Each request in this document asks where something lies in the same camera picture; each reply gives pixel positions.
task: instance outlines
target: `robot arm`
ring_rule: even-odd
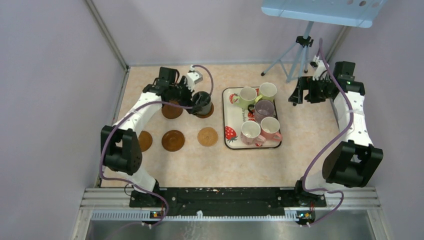
[[[150,192],[154,189],[156,180],[141,166],[142,151],[138,137],[146,123],[162,108],[162,105],[150,104],[140,110],[137,110],[137,108],[150,102],[169,102],[172,100],[177,101],[181,106],[192,107],[187,111],[190,114],[196,114],[201,111],[203,105],[201,102],[192,101],[195,85],[203,80],[202,74],[191,66],[187,75],[182,76],[177,83],[177,72],[176,69],[160,68],[159,77],[154,80],[153,84],[149,84],[143,89],[139,99],[123,119],[128,115],[131,116],[118,127],[109,145],[106,146],[103,165]],[[106,125],[103,127],[101,130],[102,149],[114,126],[123,119],[117,121],[113,126]]]
[[[304,99],[310,103],[332,99],[341,132],[349,124],[351,111],[334,82],[325,74],[323,61],[315,57],[311,65],[316,67],[315,74],[312,77],[299,77],[296,89],[288,101],[294,106],[301,104],[304,90],[308,90]],[[339,145],[325,158],[322,176],[311,177],[314,180],[306,182],[307,185],[315,184],[313,187],[308,186],[308,189],[323,187],[319,180],[324,179],[328,184],[341,184],[348,188],[364,187],[383,159],[383,151],[374,147],[368,135],[364,114],[365,88],[362,82],[355,81],[354,69],[353,62],[335,64],[333,74],[352,105],[353,124],[341,137]]]

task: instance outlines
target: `white tray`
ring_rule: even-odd
[[[243,87],[229,87],[224,89],[222,92],[222,117],[224,123],[224,142],[229,149],[239,150],[239,149],[275,149],[281,145],[281,142],[278,141],[266,141],[262,146],[257,146],[255,144],[246,145],[240,139],[240,134],[242,132],[242,124],[246,121],[254,121],[254,117],[249,113],[248,110],[241,109],[240,107],[231,103],[230,98],[233,94],[240,94],[240,91]],[[258,86],[253,86],[252,88],[256,89],[256,92],[259,91]],[[277,109],[274,111],[274,117],[277,117]],[[235,132],[235,135],[227,139],[226,128],[232,128]]]

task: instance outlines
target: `green mug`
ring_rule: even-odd
[[[273,102],[276,94],[277,87],[270,82],[264,82],[259,87],[259,92],[254,100],[254,103],[256,104],[259,100],[268,100]]]
[[[249,105],[255,103],[257,97],[256,90],[250,86],[243,87],[239,95],[235,95],[232,98],[232,102],[237,107],[247,110]]]

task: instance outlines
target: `metal corner post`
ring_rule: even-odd
[[[80,209],[76,217],[75,226],[71,240],[85,240],[89,231],[90,220],[93,211],[91,209]]]
[[[119,50],[115,40],[112,38],[111,33],[109,32],[108,28],[106,27],[105,22],[102,19],[102,16],[100,16],[99,11],[97,10],[93,0],[83,0],[90,11],[91,15],[94,18],[95,23],[98,26],[98,29],[101,32],[101,35],[103,35],[104,39],[106,40],[107,45],[109,46],[110,50],[112,51],[113,55],[115,56],[116,60],[118,60],[121,67],[127,71],[129,66],[125,62],[124,57],[121,54],[121,51]]]
[[[116,104],[115,104],[115,107],[113,109],[113,117],[109,121],[110,125],[113,125],[116,121],[118,121],[119,112],[121,110],[122,101],[124,99],[125,88],[127,87],[128,77],[130,76],[130,69],[131,69],[130,67],[125,69],[125,73],[123,75],[121,87],[119,89],[119,95],[118,95],[118,98],[116,99]],[[95,188],[99,188],[101,186],[101,184],[102,184],[102,179],[100,178],[100,172],[98,172],[97,175],[96,175],[95,182],[94,182],[93,186]]]
[[[348,35],[351,28],[352,28],[351,26],[342,26],[341,27],[340,31],[337,34],[336,39],[334,40],[334,42],[331,45],[330,50],[327,52],[327,54],[325,56],[325,59],[327,60],[327,62],[330,62],[332,60],[333,56],[336,54],[337,50],[340,48],[340,45],[345,40],[345,38]]]

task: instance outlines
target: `purple mug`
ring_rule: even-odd
[[[254,120],[257,123],[260,123],[266,117],[273,117],[275,111],[274,103],[270,100],[260,100],[256,105],[250,104],[247,109],[249,113],[254,115]]]

